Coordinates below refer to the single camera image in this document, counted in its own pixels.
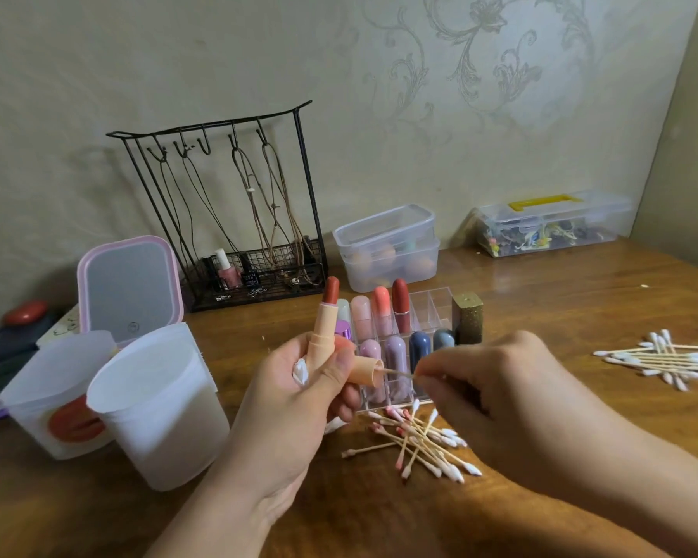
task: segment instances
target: wallpaper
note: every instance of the wallpaper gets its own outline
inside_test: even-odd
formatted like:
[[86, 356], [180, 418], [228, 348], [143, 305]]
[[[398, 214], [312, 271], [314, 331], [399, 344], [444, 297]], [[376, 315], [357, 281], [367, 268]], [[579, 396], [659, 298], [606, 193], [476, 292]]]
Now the wallpaper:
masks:
[[[697, 7], [0, 0], [0, 313], [31, 297], [72, 301], [89, 248], [162, 234], [123, 145], [104, 135], [114, 129], [314, 100], [301, 117], [332, 256], [332, 229], [407, 202], [435, 212], [443, 246], [465, 241], [477, 205], [589, 188], [638, 203]], [[295, 219], [315, 234], [294, 124], [265, 128]], [[252, 248], [259, 240], [227, 134], [208, 134], [211, 155], [190, 157], [228, 237]], [[238, 136], [268, 193], [254, 130]], [[187, 238], [209, 254], [226, 243], [174, 140], [161, 141], [166, 182]], [[257, 209], [270, 222], [267, 202]]]
[[631, 237], [698, 265], [698, 19]]

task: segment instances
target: pile of cotton swabs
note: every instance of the pile of cotton swabs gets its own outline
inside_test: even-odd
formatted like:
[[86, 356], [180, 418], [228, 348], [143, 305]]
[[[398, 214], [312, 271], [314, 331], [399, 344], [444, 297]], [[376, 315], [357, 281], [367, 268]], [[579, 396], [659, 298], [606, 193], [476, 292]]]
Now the pile of cotton swabs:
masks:
[[[389, 441], [384, 444], [369, 446], [366, 449], [344, 450], [342, 458], [352, 458], [363, 452], [396, 446], [400, 447], [400, 454], [396, 460], [395, 467], [400, 472], [403, 483], [408, 481], [411, 475], [411, 467], [415, 461], [421, 462], [436, 478], [440, 478], [445, 474], [449, 479], [460, 484], [463, 484], [465, 479], [460, 473], [458, 466], [471, 475], [481, 475], [481, 470], [473, 464], [460, 459], [444, 448], [443, 445], [450, 448], [466, 447], [468, 445], [452, 429], [437, 429], [432, 426], [432, 423], [437, 418], [437, 410], [432, 410], [432, 414], [425, 423], [416, 417], [418, 409], [419, 400], [415, 400], [410, 412], [408, 409], [400, 408], [397, 405], [389, 405], [385, 408], [387, 417], [383, 417], [379, 413], [368, 412], [367, 415], [376, 421], [368, 427], [370, 431], [387, 438]], [[397, 432], [398, 436], [383, 429], [384, 426], [391, 427]], [[411, 457], [408, 464], [404, 467], [404, 457], [407, 452]]]
[[659, 335], [649, 333], [649, 341], [640, 342], [640, 348], [598, 350], [605, 362], [628, 366], [641, 375], [658, 375], [679, 391], [688, 391], [688, 382], [698, 379], [698, 352], [679, 353], [678, 350], [698, 350], [692, 344], [673, 344], [670, 331], [662, 329]]

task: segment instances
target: brown wooden tabletop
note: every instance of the brown wooden tabletop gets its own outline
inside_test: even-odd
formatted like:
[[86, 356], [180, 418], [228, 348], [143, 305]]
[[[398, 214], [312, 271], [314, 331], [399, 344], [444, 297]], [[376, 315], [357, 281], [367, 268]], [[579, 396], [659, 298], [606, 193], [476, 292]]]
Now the brown wooden tabletop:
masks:
[[[698, 269], [627, 240], [495, 260], [456, 249], [440, 253], [434, 280], [409, 288], [442, 286], [479, 294], [487, 338], [518, 328], [534, 331], [606, 403], [698, 456], [698, 382], [681, 394], [591, 356], [662, 328], [678, 343], [698, 344]], [[353, 295], [343, 285], [342, 297]], [[309, 330], [319, 300], [186, 317], [231, 422], [253, 366]], [[393, 466], [395, 451], [342, 460], [342, 450], [376, 443], [365, 431], [367, 421], [358, 417], [325, 439], [294, 506], [272, 529], [264, 556], [663, 555], [601, 518], [512, 484], [471, 454], [484, 476], [466, 476], [465, 485], [417, 469], [404, 487]], [[153, 492], [116, 446], [54, 461], [3, 420], [0, 558], [139, 556], [194, 485]]]

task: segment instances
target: yellow handle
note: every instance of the yellow handle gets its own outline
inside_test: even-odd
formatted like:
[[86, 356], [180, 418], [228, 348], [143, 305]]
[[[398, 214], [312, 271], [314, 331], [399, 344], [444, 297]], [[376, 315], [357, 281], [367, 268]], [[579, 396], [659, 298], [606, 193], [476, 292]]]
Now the yellow handle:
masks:
[[575, 198], [569, 196], [568, 194], [562, 193], [558, 196], [548, 196], [547, 198], [535, 198], [535, 199], [523, 199], [522, 201], [512, 201], [509, 206], [515, 211], [524, 211], [526, 207], [532, 207], [534, 205], [545, 205], [545, 204], [555, 204], [558, 202], [582, 202], [580, 198]]

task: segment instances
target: storage box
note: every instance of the storage box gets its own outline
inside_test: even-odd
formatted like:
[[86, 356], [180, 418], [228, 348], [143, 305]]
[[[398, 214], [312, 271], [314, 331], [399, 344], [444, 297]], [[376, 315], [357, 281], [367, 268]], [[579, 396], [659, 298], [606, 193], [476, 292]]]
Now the storage box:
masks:
[[[452, 329], [453, 325], [453, 295], [449, 288], [438, 288], [427, 291], [417, 291], [409, 294], [410, 316], [411, 316], [411, 332], [423, 331], [429, 335], [430, 340], [437, 329]], [[378, 329], [382, 327], [377, 321], [371, 322], [373, 329], [373, 338], [380, 344], [382, 348], [382, 362], [387, 364], [388, 359], [385, 355], [385, 343], [388, 338], [394, 335], [399, 335], [403, 342], [406, 343], [406, 363], [407, 367], [411, 367], [411, 359], [409, 356], [409, 337], [411, 332], [399, 334], [398, 326], [393, 319], [393, 332], [391, 335], [382, 336]], [[355, 329], [352, 329], [352, 336], [356, 337]], [[417, 384], [414, 384], [410, 378], [403, 378], [398, 375], [384, 376], [384, 381], [381, 394], [371, 394], [370, 388], [362, 386], [362, 407], [361, 412], [372, 411], [383, 408], [388, 403], [393, 405], [409, 405], [419, 398], [421, 403], [429, 403], [430, 399], [427, 394], [419, 389]]]
[[617, 235], [605, 221], [631, 209], [624, 196], [590, 190], [473, 210], [476, 240], [493, 257], [592, 245]]
[[428, 280], [437, 273], [435, 215], [409, 204], [335, 229], [333, 237], [354, 291], [389, 288], [394, 280]]

